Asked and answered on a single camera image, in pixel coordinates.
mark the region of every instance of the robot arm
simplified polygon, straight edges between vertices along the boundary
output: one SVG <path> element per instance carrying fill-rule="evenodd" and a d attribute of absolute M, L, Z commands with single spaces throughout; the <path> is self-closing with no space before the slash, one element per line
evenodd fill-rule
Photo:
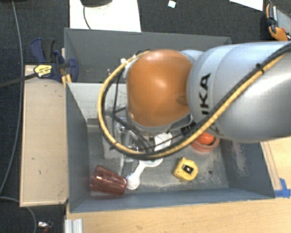
<path fill-rule="evenodd" d="M 130 65 L 127 73 L 127 118 L 133 127 L 152 135 L 169 131 L 173 127 L 173 122 L 165 120 L 164 117 L 167 117 L 168 114 L 162 113 L 164 107 L 169 107 L 168 109 L 171 110 L 179 107 L 184 112 L 186 107 L 189 108 L 189 115 L 199 127 L 202 125 L 200 122 L 213 116 L 213 110 L 221 109 L 219 107 L 225 103 L 228 98 L 225 96 L 231 92 L 232 88 L 236 94 L 239 86 L 244 81 L 249 80 L 248 78 L 248 80 L 243 81 L 244 77 L 251 73 L 253 77 L 257 71 L 261 77 L 249 84 L 218 118 L 215 116 L 214 119 L 207 121 L 208 126 L 203 124 L 200 129 L 195 128 L 195 132 L 190 132 L 192 135 L 187 135 L 187 139 L 179 144 L 174 143 L 168 149 L 162 149 L 159 153 L 148 155 L 145 152 L 136 152 L 136 150 L 121 146 L 109 135 L 110 137 L 107 138 L 118 150 L 138 159 L 161 158 L 165 154 L 171 154 L 191 143 L 189 139 L 198 136 L 198 132 L 202 133 L 206 129 L 209 133 L 220 138 L 238 142 L 259 142 L 291 135 L 291 43 L 265 42 L 229 45 L 207 52 L 187 50 L 180 52 L 180 55 L 179 59 L 183 59 L 184 56 L 187 60 L 177 63 L 178 60 L 174 59 L 172 63 L 177 63 L 175 66 L 179 68 L 183 63 L 191 63 L 192 66 L 188 67 L 191 70 L 187 72 L 187 77 L 180 77 L 177 74 L 179 71 L 177 68 L 175 68 L 175 75 L 172 75 L 174 72 L 172 68 L 168 69 L 164 64 L 164 59 L 168 58 L 168 55 L 159 58 L 160 60 L 156 60 L 155 54 L 152 52 L 134 57 L 134 63 Z M 156 67 L 151 69 L 149 75 L 144 75 L 143 72 L 150 70 L 147 68 L 148 64 L 156 61 Z M 257 68 L 257 64 L 260 64 L 260 68 L 270 66 L 270 69 L 260 70 Z M 170 72 L 167 79 L 164 78 L 166 72 Z M 118 73 L 117 69 L 106 82 L 110 82 Z M 136 76 L 139 76 L 141 80 L 143 79 L 144 83 L 141 84 L 138 79 L 134 80 Z M 185 82 L 186 93 L 184 97 L 181 82 Z M 140 88 L 139 84 L 141 89 L 136 95 L 134 91 Z M 103 86 L 101 96 L 103 96 L 107 86 L 107 84 Z M 171 89 L 173 92 L 167 99 L 161 100 L 159 89 L 163 90 L 164 88 Z M 153 90 L 152 95 L 147 96 L 147 99 L 142 100 L 142 102 L 148 103 L 150 106 L 156 106 L 155 103 L 158 103 L 159 106 L 157 110 L 144 110 L 138 117 L 151 118 L 159 115 L 162 122 L 160 125 L 148 123 L 149 120 L 144 120 L 146 124 L 143 125 L 142 121 L 134 117 L 138 111 L 132 112 L 132 108 L 137 108 L 138 104 L 136 103 L 140 102 L 137 97 L 144 98 L 143 93 L 149 89 Z M 101 101 L 98 101 L 98 114 L 100 114 L 99 121 L 103 126 L 103 113 L 99 112 L 99 107 L 101 107 Z M 185 116 L 185 113 L 179 113 L 172 119 L 179 125 Z"/>

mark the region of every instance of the yellow cable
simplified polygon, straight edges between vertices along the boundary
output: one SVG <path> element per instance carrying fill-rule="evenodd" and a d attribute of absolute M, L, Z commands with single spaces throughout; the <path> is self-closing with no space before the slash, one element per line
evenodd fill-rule
<path fill-rule="evenodd" d="M 125 147 L 124 145 L 120 144 L 117 142 L 110 132 L 107 129 L 107 126 L 105 125 L 103 121 L 103 116 L 102 116 L 102 96 L 104 93 L 105 88 L 107 87 L 108 83 L 115 77 L 117 73 L 119 73 L 128 63 L 133 61 L 136 58 L 139 58 L 141 55 L 146 54 L 147 52 L 143 52 L 137 56 L 134 56 L 130 59 L 128 59 L 125 63 L 121 64 L 102 84 L 102 88 L 99 93 L 98 97 L 98 119 L 100 122 L 100 126 L 104 134 L 107 136 L 107 138 L 110 140 L 112 144 L 118 149 L 121 149 L 122 151 L 133 154 L 133 155 L 140 155 L 140 154 L 145 154 L 144 151 L 137 152 L 136 150 L 130 149 Z M 218 108 L 218 110 L 195 132 L 193 133 L 189 138 L 187 138 L 185 141 L 182 143 L 174 146 L 173 148 L 166 150 L 164 152 L 159 152 L 157 154 L 152 154 L 151 158 L 162 158 L 166 155 L 172 154 L 177 152 L 178 150 L 186 147 L 190 143 L 192 143 L 194 140 L 196 140 L 204 131 L 206 131 L 217 119 L 222 113 L 230 106 L 230 104 L 235 101 L 253 82 L 255 82 L 264 72 L 272 68 L 281 58 L 283 58 L 285 54 L 280 55 L 276 59 L 272 60 L 270 63 L 266 64 L 262 70 L 256 72 L 251 78 L 249 78 L 247 81 L 245 81 L 240 87 Z"/>

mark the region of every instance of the blue tape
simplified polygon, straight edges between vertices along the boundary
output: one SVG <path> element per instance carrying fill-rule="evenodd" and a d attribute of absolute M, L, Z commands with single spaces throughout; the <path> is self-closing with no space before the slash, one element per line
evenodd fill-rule
<path fill-rule="evenodd" d="M 275 196 L 276 196 L 276 198 L 287 198 L 287 199 L 289 199 L 291 197 L 291 189 L 287 188 L 286 181 L 284 179 L 282 179 L 282 178 L 279 178 L 279 179 L 280 179 L 280 183 L 281 183 L 282 189 L 274 191 Z"/>

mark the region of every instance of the blue clamp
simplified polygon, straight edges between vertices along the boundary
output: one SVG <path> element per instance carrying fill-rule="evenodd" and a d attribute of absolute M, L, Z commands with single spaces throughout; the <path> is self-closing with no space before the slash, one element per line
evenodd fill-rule
<path fill-rule="evenodd" d="M 280 179 L 280 183 L 281 183 L 282 189 L 274 191 L 275 197 L 276 198 L 288 198 L 289 199 L 291 197 L 291 189 L 287 188 L 287 185 L 286 185 L 286 182 L 285 182 L 284 179 L 282 179 L 282 178 L 279 178 L 279 179 Z"/>
<path fill-rule="evenodd" d="M 38 61 L 38 64 L 49 64 L 52 66 L 52 73 L 46 78 L 61 82 L 65 74 L 70 74 L 72 82 L 76 82 L 79 75 L 79 67 L 77 60 L 71 58 L 68 63 L 58 50 L 53 51 L 53 39 L 37 38 L 30 44 L 30 51 L 33 57 Z"/>

